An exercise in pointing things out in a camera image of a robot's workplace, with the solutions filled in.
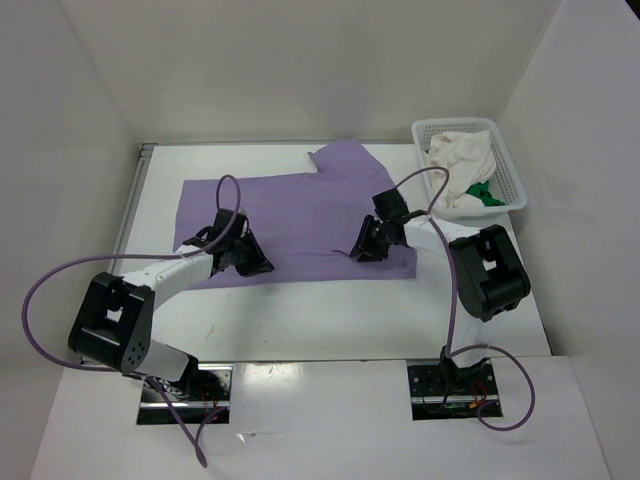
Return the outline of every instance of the green cloth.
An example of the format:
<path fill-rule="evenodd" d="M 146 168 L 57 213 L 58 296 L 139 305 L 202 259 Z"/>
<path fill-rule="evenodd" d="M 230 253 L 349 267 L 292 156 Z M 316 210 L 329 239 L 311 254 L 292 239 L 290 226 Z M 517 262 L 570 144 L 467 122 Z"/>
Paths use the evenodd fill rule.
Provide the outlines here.
<path fill-rule="evenodd" d="M 489 180 L 471 185 L 467 193 L 482 200 L 485 207 L 500 207 L 504 205 L 503 201 L 493 198 L 493 195 L 489 192 Z"/>

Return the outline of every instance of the plastic basket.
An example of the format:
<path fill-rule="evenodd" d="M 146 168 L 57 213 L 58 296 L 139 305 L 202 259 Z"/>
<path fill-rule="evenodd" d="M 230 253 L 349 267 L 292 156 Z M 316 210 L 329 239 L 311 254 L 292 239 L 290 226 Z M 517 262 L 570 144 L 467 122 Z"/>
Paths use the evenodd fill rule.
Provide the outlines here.
<path fill-rule="evenodd" d="M 502 200 L 504 206 L 481 207 L 481 208 L 440 208 L 435 206 L 433 213 L 442 219 L 464 219 L 496 216 L 510 210 L 524 208 L 527 204 L 527 195 L 518 176 L 507 145 L 504 143 L 498 126 L 488 118 L 460 117 L 460 118 L 437 118 L 433 120 L 418 120 L 411 126 L 413 141 L 418 150 L 418 158 L 423 167 L 427 165 L 427 154 L 425 151 L 431 145 L 431 137 L 444 132 L 466 132 L 475 133 L 483 130 L 491 131 L 491 150 L 496 159 L 496 171 L 489 179 L 489 192 L 494 198 Z M 429 176 L 423 176 L 427 194 L 433 198 L 436 193 L 431 188 Z"/>

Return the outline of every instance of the purple cloth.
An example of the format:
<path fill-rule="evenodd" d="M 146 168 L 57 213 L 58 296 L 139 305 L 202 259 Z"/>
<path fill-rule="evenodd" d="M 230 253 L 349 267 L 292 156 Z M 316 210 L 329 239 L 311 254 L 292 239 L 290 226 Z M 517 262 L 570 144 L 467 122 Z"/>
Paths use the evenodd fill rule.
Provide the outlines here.
<path fill-rule="evenodd" d="M 356 263 L 332 252 L 351 251 L 364 216 L 373 213 L 371 197 L 394 186 L 387 170 L 355 140 L 333 142 L 309 156 L 317 173 L 238 179 L 241 208 L 275 271 L 243 278 L 229 268 L 193 288 L 416 277 L 416 253 L 410 248 L 391 247 L 389 258 L 378 263 Z M 174 248 L 213 222 L 217 183 L 184 182 Z M 222 206 L 232 206 L 233 186 L 225 185 L 220 197 Z"/>

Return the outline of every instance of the white cloth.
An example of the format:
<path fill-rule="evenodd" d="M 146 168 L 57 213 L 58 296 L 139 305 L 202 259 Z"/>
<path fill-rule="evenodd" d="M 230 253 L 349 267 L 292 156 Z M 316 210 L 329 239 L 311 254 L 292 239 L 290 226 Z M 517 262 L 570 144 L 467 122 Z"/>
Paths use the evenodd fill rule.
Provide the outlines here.
<path fill-rule="evenodd" d="M 431 137 L 427 155 L 429 166 L 449 169 L 449 183 L 438 199 L 441 208 L 479 208 L 482 200 L 468 195 L 471 185 L 484 183 L 496 170 L 496 159 L 491 151 L 491 132 L 445 132 Z M 429 172 L 433 194 L 442 187 L 445 174 Z"/>

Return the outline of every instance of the white table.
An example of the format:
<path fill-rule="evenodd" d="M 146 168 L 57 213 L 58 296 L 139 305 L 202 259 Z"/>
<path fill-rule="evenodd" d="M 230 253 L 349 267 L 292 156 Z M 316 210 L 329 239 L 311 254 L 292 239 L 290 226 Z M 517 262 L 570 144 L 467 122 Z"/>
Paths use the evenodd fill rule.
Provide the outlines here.
<path fill-rule="evenodd" d="M 307 152 L 322 146 L 156 146 L 144 159 L 120 251 L 171 251 L 184 180 L 219 178 L 225 173 L 255 177 L 314 172 Z M 365 146 L 394 180 L 419 168 L 413 145 Z M 401 192 L 410 208 L 426 207 L 421 178 L 406 183 Z M 514 239 L 507 215 L 476 226 L 490 223 L 503 225 Z M 116 271 L 142 265 L 126 261 Z M 345 282 L 334 281 L 182 292 L 156 312 L 153 336 L 214 362 L 433 358 L 446 339 L 449 288 L 446 261 L 420 252 L 418 278 L 411 281 L 350 281 L 348 288 Z M 468 316 L 461 305 L 459 312 L 459 318 Z M 490 325 L 491 342 L 515 355 L 550 354 L 533 295 L 517 310 L 496 316 Z"/>
<path fill-rule="evenodd" d="M 230 423 L 204 430 L 207 470 L 177 426 L 135 425 L 139 382 L 66 370 L 31 479 L 608 479 L 570 361 L 522 362 L 538 402 L 511 433 L 412 421 L 403 361 L 236 365 Z M 494 369 L 505 418 L 490 420 L 506 425 L 528 389 L 509 360 Z"/>

